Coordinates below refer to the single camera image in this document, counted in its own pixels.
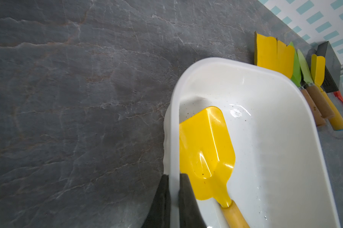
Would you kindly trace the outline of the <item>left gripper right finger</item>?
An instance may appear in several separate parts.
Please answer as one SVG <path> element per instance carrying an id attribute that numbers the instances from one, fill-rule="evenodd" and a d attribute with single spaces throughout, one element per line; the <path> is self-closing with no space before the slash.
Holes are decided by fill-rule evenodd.
<path id="1" fill-rule="evenodd" d="M 179 217 L 181 228 L 206 228 L 200 213 L 190 179 L 187 174 L 180 174 Z"/>

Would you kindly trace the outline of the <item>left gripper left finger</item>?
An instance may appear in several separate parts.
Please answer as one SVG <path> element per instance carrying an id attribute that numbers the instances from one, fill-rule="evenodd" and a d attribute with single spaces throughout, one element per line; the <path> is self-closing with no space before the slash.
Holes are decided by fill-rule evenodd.
<path id="1" fill-rule="evenodd" d="M 163 174 L 142 228 L 169 228 L 170 213 L 169 176 Z"/>

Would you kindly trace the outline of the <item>white plastic storage box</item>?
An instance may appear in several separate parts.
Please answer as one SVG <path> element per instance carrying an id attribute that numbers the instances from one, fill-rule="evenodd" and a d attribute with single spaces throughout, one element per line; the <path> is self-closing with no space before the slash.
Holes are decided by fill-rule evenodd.
<path id="1" fill-rule="evenodd" d="M 236 155 L 227 183 L 252 228 L 338 228 L 314 118 L 286 76 L 230 59 L 200 60 L 179 78 L 164 119 L 171 227 L 179 227 L 179 123 L 206 107 L 225 118 Z"/>

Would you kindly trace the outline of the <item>light green shovel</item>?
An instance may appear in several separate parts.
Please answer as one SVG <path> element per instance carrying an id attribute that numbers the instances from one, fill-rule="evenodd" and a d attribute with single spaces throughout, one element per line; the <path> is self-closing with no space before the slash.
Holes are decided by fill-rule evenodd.
<path id="1" fill-rule="evenodd" d="M 303 74 L 303 80 L 306 83 L 304 88 L 307 90 L 312 100 L 315 102 L 318 110 L 320 111 L 324 119 L 330 119 L 334 117 L 335 114 L 333 110 L 329 106 L 328 102 L 324 99 L 323 95 L 319 91 L 319 88 L 314 83 L 306 58 L 304 57 L 300 49 L 297 49 L 297 55 L 299 58 L 300 68 Z"/>

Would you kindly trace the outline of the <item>green shovel wooden handle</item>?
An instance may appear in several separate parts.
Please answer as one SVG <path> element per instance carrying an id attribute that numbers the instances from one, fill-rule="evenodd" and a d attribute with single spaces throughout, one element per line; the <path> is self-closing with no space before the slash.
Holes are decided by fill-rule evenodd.
<path id="1" fill-rule="evenodd" d="M 292 46 L 295 50 L 295 46 L 294 46 L 293 42 L 290 42 L 289 45 Z M 302 87 L 301 80 L 302 80 L 301 68 L 300 68 L 299 58 L 298 58 L 297 52 L 295 50 L 293 75 L 291 77 L 291 81 L 298 87 L 298 89 L 300 90 L 302 95 L 305 97 L 305 99 L 306 99 L 306 101 L 310 107 L 310 110 L 312 112 L 312 115 L 314 117 L 316 126 L 325 126 L 326 125 L 325 119 L 322 117 L 319 109 L 317 108 L 315 102 L 312 100 L 312 98 L 309 95 L 309 93 L 307 92 L 307 90 Z"/>

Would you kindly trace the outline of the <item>yellow shovel wooden handle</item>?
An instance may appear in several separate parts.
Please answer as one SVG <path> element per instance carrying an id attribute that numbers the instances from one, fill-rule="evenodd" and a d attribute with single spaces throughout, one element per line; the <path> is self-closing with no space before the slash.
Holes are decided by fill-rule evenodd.
<path id="1" fill-rule="evenodd" d="M 263 36 L 256 31 L 254 64 L 256 66 L 277 71 L 277 40 L 274 37 Z"/>

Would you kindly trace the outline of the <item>black flat box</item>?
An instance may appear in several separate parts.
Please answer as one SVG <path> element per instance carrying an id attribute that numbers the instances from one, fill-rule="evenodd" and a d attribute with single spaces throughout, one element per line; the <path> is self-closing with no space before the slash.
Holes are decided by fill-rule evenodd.
<path id="1" fill-rule="evenodd" d="M 320 44 L 316 51 L 317 56 L 326 59 L 325 77 L 322 84 L 326 93 L 339 91 L 341 64 L 329 41 Z"/>

